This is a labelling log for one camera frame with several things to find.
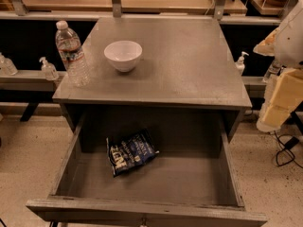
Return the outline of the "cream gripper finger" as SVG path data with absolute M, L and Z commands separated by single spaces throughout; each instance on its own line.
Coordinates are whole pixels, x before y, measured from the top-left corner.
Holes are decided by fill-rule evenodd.
M 278 131 L 290 113 L 282 108 L 263 104 L 258 115 L 257 129 L 263 132 Z
M 292 112 L 303 101 L 303 70 L 285 69 L 277 78 L 270 103 Z

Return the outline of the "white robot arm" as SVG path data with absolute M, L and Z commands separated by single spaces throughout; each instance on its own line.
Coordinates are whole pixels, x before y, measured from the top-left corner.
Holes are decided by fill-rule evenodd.
M 298 0 L 279 27 L 257 44 L 254 52 L 274 56 L 262 81 L 264 103 L 258 115 L 259 131 L 277 131 L 303 101 L 303 0 Z

